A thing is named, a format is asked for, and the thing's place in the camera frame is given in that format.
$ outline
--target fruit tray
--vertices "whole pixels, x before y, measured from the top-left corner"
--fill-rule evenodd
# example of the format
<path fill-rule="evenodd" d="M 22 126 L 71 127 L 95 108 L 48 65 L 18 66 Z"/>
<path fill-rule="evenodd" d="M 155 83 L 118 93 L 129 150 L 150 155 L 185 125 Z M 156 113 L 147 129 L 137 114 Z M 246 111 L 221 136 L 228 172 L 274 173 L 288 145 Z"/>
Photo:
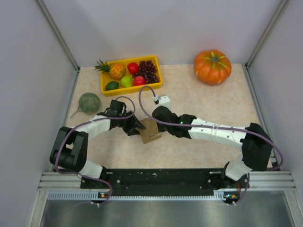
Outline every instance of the fruit tray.
<path fill-rule="evenodd" d="M 158 59 L 157 59 L 156 55 L 144 56 L 144 57 L 139 57 L 139 58 L 130 58 L 130 59 L 124 59 L 124 60 L 118 60 L 118 61 L 110 61 L 110 62 L 108 62 L 108 64 L 112 64 L 112 63 L 123 64 L 126 67 L 125 75 L 130 76 L 132 78 L 132 75 L 127 70 L 127 65 L 131 62 L 136 62 L 139 65 L 139 63 L 141 61 L 149 61 L 149 60 L 151 60 L 152 63 L 154 64 L 154 66 L 156 67 L 157 72 L 155 74 L 157 75 L 157 77 L 159 79 L 159 82 L 158 83 L 153 83 L 153 84 L 146 84 L 146 85 L 152 87 L 153 89 L 157 89 L 157 88 L 160 88 L 162 86 L 163 79 L 162 79 L 162 75 L 161 75 L 161 72 L 160 72 L 160 67 L 159 67 L 159 63 L 158 63 Z M 110 81 L 118 82 L 119 83 L 119 88 L 115 89 L 115 90 L 106 91 L 105 87 Z M 101 92 L 105 96 L 117 96 L 117 95 L 132 93 L 132 92 L 138 92 L 144 86 L 144 85 L 140 85 L 140 86 L 133 86 L 133 87 L 123 87 L 120 83 L 120 80 L 111 78 L 108 73 L 101 73 L 100 82 L 101 82 Z"/>

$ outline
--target wooden table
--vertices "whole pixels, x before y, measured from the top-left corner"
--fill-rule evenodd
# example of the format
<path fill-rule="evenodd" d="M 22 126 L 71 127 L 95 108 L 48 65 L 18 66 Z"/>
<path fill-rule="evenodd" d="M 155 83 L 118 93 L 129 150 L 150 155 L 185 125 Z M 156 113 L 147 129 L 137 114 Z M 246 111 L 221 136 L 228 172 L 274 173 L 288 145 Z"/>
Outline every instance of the wooden table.
<path fill-rule="evenodd" d="M 258 122 L 240 64 L 233 64 L 230 77 L 217 86 L 199 82 L 193 65 L 161 65 L 160 70 L 164 83 L 155 92 L 170 98 L 171 110 L 177 115 L 192 114 L 209 122 L 232 126 L 249 126 L 251 122 Z M 76 111 L 79 97 L 85 92 L 93 92 L 100 97 L 101 111 L 116 98 L 105 97 L 101 93 L 99 73 L 93 67 L 82 67 L 69 116 Z M 137 118 L 146 118 L 139 106 L 138 93 L 126 96 L 135 102 Z M 142 97 L 144 107 L 152 113 L 155 108 L 152 93 L 144 91 Z M 130 102 L 125 100 L 125 103 L 127 109 L 132 110 Z M 93 116 L 76 113 L 69 117 L 67 126 L 75 126 Z M 178 139 L 167 132 L 160 139 L 144 145 L 139 135 L 128 137 L 120 128 L 100 134 L 89 142 L 88 147 L 88 158 L 106 168 L 223 167 L 240 154 L 212 141 Z"/>

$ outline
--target red apple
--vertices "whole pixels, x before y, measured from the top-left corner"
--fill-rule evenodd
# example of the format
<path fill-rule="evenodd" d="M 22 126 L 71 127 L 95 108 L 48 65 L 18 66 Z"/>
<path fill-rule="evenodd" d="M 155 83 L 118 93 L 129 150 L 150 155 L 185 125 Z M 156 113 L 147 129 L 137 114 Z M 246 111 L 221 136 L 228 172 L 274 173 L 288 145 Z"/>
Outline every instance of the red apple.
<path fill-rule="evenodd" d="M 140 86 L 146 84 L 145 78 L 142 76 L 137 76 L 134 79 L 134 86 Z"/>

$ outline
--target pumpkin stem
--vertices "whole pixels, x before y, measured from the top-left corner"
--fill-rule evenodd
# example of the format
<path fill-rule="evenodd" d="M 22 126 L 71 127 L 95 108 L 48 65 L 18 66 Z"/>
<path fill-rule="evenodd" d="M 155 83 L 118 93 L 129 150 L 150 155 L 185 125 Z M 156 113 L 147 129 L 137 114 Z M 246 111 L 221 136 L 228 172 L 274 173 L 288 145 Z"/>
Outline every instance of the pumpkin stem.
<path fill-rule="evenodd" d="M 212 58 L 212 61 L 213 61 L 214 63 L 216 63 L 216 62 L 218 61 L 218 56 L 213 57 L 213 58 Z"/>

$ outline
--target bunch of dark grapes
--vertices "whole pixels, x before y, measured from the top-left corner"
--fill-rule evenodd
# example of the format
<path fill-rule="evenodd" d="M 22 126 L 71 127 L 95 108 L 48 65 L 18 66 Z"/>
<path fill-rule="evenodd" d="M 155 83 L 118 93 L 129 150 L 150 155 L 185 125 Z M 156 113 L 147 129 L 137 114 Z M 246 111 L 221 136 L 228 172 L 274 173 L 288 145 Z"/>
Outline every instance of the bunch of dark grapes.
<path fill-rule="evenodd" d="M 159 78 L 157 77 L 156 72 L 156 67 L 151 60 L 141 61 L 139 64 L 139 71 L 133 74 L 133 78 L 142 76 L 145 78 L 146 84 L 158 83 Z"/>

